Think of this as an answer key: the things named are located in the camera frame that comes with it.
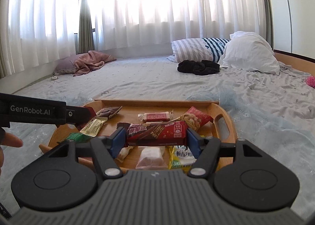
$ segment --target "pink pillow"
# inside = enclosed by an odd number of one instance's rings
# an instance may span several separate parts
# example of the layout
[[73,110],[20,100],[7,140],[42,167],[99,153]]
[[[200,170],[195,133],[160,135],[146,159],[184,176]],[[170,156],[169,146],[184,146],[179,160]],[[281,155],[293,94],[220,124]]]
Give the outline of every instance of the pink pillow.
[[74,62],[81,56],[80,55],[72,55],[65,59],[61,59],[55,68],[54,75],[62,75],[62,74],[74,74],[76,72],[76,67]]

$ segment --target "pink yarn ball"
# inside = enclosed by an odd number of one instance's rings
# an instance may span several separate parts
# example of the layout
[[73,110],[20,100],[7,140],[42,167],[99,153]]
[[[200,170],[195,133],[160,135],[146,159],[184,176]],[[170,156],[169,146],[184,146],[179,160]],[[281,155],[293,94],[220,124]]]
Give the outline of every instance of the pink yarn ball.
[[309,86],[315,88],[315,77],[314,76],[309,76],[306,79],[306,84],[308,84]]

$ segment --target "wooden bed frame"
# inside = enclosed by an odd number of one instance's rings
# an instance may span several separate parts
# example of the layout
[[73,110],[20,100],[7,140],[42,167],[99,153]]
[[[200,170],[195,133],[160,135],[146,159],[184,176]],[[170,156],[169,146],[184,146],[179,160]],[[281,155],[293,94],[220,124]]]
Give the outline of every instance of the wooden bed frame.
[[277,50],[275,50],[275,58],[278,61],[283,62],[286,65],[291,65],[294,69],[304,71],[315,76],[315,60],[309,61],[313,59],[308,59],[307,57],[305,57],[306,59],[300,59],[297,56],[299,55],[294,55],[290,53],[285,54],[285,52],[278,53]]

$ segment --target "human hand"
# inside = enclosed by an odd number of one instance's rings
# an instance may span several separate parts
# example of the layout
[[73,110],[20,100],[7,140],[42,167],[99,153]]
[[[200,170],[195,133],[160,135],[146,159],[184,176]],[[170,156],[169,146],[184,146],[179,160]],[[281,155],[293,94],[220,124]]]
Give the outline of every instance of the human hand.
[[[20,148],[23,146],[22,140],[16,137],[13,134],[6,133],[4,129],[0,127],[0,143],[1,145],[10,146]],[[4,153],[2,148],[0,147],[0,175],[1,175],[1,167],[4,163]]]

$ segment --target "red biscuit package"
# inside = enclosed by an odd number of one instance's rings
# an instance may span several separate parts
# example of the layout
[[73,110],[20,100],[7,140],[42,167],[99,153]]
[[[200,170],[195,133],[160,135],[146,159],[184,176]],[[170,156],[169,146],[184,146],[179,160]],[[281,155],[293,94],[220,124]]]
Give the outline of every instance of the red biscuit package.
[[126,143],[129,146],[187,146],[185,121],[167,123],[129,124],[118,123],[117,127],[127,131]]
[[209,121],[213,122],[213,118],[195,107],[191,107],[180,117],[171,120],[171,122],[173,121],[185,121],[191,129],[198,131],[200,127]]
[[170,121],[173,116],[173,111],[171,112],[153,112],[153,113],[144,113],[139,114],[138,118],[143,122],[163,122]]

